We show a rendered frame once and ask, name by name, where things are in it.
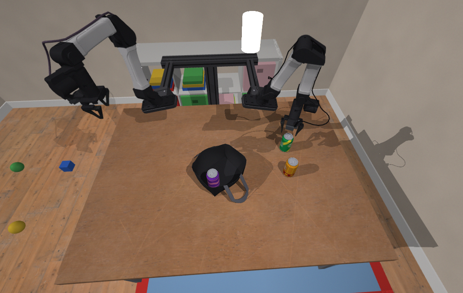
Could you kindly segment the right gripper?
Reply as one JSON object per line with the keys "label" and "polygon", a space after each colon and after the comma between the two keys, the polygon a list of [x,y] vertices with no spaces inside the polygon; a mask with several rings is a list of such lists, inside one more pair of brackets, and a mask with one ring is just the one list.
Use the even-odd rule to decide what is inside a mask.
{"label": "right gripper", "polygon": [[[96,86],[95,82],[92,81],[86,87],[78,86],[79,90],[75,91],[72,95],[69,94],[63,99],[74,99],[81,98],[80,103],[82,104],[82,110],[96,116],[99,119],[103,119],[103,112],[101,106],[89,105],[89,103],[98,104],[98,101],[103,103],[103,105],[109,106],[109,89],[102,86]],[[106,96],[106,102],[103,101]],[[91,111],[90,111],[91,110]],[[93,111],[98,111],[97,115]]]}

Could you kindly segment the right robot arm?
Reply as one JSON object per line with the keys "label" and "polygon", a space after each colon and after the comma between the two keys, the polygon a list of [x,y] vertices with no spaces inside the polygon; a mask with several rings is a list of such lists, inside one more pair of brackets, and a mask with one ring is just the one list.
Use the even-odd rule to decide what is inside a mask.
{"label": "right robot arm", "polygon": [[91,49],[107,37],[118,48],[125,61],[132,78],[135,96],[144,99],[142,111],[174,105],[174,94],[160,96],[149,85],[136,51],[135,32],[117,15],[104,15],[77,35],[59,42],[50,49],[51,59],[61,66],[44,78],[50,89],[61,98],[65,98],[78,86],[86,87],[92,82],[82,61]]}

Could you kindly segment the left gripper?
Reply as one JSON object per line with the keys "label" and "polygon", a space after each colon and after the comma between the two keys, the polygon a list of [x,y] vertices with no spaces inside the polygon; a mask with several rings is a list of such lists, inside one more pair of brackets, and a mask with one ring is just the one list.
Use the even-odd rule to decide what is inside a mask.
{"label": "left gripper", "polygon": [[295,133],[295,136],[296,136],[298,134],[298,132],[301,131],[304,128],[303,122],[297,123],[298,120],[300,120],[300,121],[303,120],[302,118],[299,118],[300,114],[301,114],[301,111],[296,111],[295,112],[295,109],[291,108],[290,114],[285,115],[285,118],[281,118],[281,133],[282,133],[282,129],[283,129],[283,125],[285,123],[285,120],[287,120],[287,125],[291,125],[291,126],[294,126],[294,127],[297,127],[297,125],[298,125],[298,130]]}

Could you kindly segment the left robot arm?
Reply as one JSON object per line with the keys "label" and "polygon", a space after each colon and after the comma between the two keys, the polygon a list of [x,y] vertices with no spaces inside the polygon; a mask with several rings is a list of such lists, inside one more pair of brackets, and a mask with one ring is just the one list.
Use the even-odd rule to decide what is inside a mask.
{"label": "left robot arm", "polygon": [[309,96],[319,69],[325,64],[325,53],[325,45],[309,35],[300,36],[278,74],[268,82],[268,85],[264,86],[259,95],[244,94],[244,104],[277,108],[276,97],[280,94],[282,87],[302,63],[307,63],[291,108],[295,109],[295,112],[302,111],[303,108],[305,112],[316,113],[319,107],[318,102]]}

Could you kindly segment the purple drink can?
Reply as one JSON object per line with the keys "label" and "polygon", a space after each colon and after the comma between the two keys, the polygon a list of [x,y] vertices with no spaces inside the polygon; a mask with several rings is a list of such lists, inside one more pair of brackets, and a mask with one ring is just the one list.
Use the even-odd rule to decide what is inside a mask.
{"label": "purple drink can", "polygon": [[217,187],[220,185],[219,173],[216,169],[209,169],[206,173],[209,187]]}

